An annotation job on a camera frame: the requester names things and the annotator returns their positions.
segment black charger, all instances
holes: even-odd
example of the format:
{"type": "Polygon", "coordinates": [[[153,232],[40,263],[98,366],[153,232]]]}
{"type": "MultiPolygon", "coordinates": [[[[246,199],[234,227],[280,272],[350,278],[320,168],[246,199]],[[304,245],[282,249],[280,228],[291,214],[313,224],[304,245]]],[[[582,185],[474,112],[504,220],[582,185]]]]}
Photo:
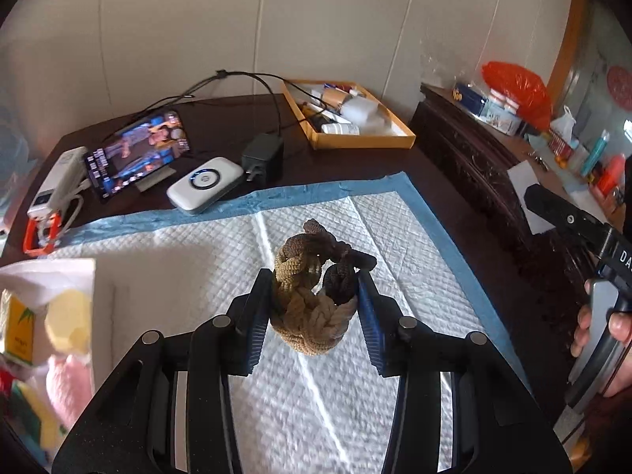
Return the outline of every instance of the black charger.
{"type": "Polygon", "coordinates": [[[258,186],[270,185],[283,175],[283,138],[280,135],[257,135],[241,154],[246,180],[258,186]]]}

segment wall seam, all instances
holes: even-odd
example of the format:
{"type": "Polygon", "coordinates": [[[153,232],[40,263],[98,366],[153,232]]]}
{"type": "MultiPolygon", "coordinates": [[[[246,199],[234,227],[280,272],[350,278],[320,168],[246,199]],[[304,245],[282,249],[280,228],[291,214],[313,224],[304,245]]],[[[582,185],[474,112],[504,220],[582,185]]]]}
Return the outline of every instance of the wall seam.
{"type": "Polygon", "coordinates": [[[397,58],[397,53],[399,53],[399,46],[401,44],[401,38],[404,35],[404,27],[406,26],[406,21],[408,20],[408,15],[410,14],[410,9],[413,5],[413,0],[408,0],[408,5],[406,6],[406,12],[404,13],[404,19],[401,22],[401,28],[399,29],[399,35],[397,36],[397,42],[395,43],[395,50],[393,52],[393,58],[391,58],[391,65],[389,66],[388,73],[386,74],[386,80],[384,81],[384,88],[382,89],[382,94],[380,99],[384,98],[384,94],[386,94],[386,90],[389,86],[389,82],[391,81],[391,74],[393,74],[393,69],[395,67],[395,59],[397,58]]]}
{"type": "Polygon", "coordinates": [[[485,48],[487,48],[487,43],[489,42],[489,36],[492,34],[492,27],[494,26],[494,20],[496,19],[496,12],[498,12],[498,4],[500,4],[500,0],[496,0],[496,6],[494,7],[492,20],[489,23],[489,30],[487,31],[487,37],[485,37],[485,42],[483,43],[483,47],[480,50],[480,55],[478,56],[478,60],[476,61],[476,66],[474,67],[475,73],[478,72],[480,61],[483,59],[483,53],[485,53],[485,48]]]}
{"type": "MultiPolygon", "coordinates": [[[[257,60],[259,57],[259,41],[261,40],[261,20],[263,18],[263,0],[259,0],[257,9],[257,27],[255,28],[255,51],[252,57],[252,71],[257,72],[257,60]]],[[[257,80],[252,80],[252,93],[255,94],[257,80]]]]}
{"type": "Polygon", "coordinates": [[[110,85],[107,81],[107,71],[105,70],[105,55],[103,54],[103,0],[99,0],[97,7],[97,25],[99,27],[99,53],[101,56],[101,69],[103,71],[103,81],[105,82],[105,92],[107,93],[107,100],[110,104],[110,114],[115,117],[115,109],[112,105],[112,94],[110,94],[110,85]]]}
{"type": "Polygon", "coordinates": [[[527,49],[527,57],[525,58],[525,67],[527,67],[527,64],[529,63],[529,58],[531,57],[531,51],[532,51],[532,47],[533,47],[533,39],[535,37],[535,28],[538,25],[538,20],[540,18],[540,12],[542,11],[542,2],[544,0],[540,0],[540,2],[538,3],[538,12],[535,15],[535,22],[533,23],[533,30],[531,31],[531,38],[529,39],[529,48],[527,49]]]}

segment white cable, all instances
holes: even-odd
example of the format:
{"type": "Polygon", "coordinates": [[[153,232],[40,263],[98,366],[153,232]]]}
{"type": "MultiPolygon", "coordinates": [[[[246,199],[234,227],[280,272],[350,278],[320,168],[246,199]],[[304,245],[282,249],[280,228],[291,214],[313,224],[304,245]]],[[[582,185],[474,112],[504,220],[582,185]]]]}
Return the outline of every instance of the white cable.
{"type": "Polygon", "coordinates": [[[77,207],[75,208],[73,213],[70,215],[70,217],[66,220],[66,224],[63,226],[61,230],[59,230],[59,233],[54,239],[51,239],[50,237],[45,237],[43,232],[44,232],[46,223],[48,223],[49,219],[55,212],[49,212],[48,215],[37,224],[37,238],[39,239],[39,244],[41,247],[45,248],[51,242],[58,241],[59,239],[61,239],[64,233],[68,231],[72,223],[77,218],[77,215],[79,215],[79,212],[81,211],[81,207],[83,207],[83,196],[81,196],[81,194],[79,193],[81,191],[86,190],[88,187],[90,187],[90,180],[85,179],[79,184],[79,187],[77,187],[77,189],[72,191],[70,194],[68,194],[67,197],[61,200],[61,203],[59,204],[59,208],[63,208],[66,205],[69,205],[73,199],[77,200],[77,207]]]}

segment disposable underpad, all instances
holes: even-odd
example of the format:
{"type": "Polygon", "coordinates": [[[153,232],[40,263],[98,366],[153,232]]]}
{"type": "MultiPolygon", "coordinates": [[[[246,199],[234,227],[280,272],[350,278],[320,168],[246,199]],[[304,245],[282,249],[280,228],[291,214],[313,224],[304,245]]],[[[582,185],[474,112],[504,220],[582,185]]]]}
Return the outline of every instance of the disposable underpad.
{"type": "MultiPolygon", "coordinates": [[[[525,379],[484,291],[403,173],[258,191],[197,216],[166,210],[107,218],[73,231],[71,245],[51,256],[94,257],[113,279],[115,364],[148,329],[183,333],[224,312],[261,267],[273,269],[277,248],[309,218],[377,258],[375,285],[405,315],[458,337],[485,331],[525,379]]],[[[380,472],[397,378],[372,367],[357,316],[323,356],[296,353],[269,327],[253,375],[230,385],[245,472],[380,472]]],[[[446,375],[438,470],[450,467],[451,418],[446,375]]],[[[180,468],[183,429],[178,418],[180,468]]]]}

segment phone screen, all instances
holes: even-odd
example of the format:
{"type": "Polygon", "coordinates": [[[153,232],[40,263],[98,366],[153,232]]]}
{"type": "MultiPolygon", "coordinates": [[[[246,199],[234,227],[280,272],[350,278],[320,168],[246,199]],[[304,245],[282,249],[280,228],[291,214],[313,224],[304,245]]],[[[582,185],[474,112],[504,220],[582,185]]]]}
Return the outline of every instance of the phone screen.
{"type": "Polygon", "coordinates": [[[168,110],[116,132],[85,155],[85,164],[97,193],[107,199],[189,149],[178,113],[168,110]]]}

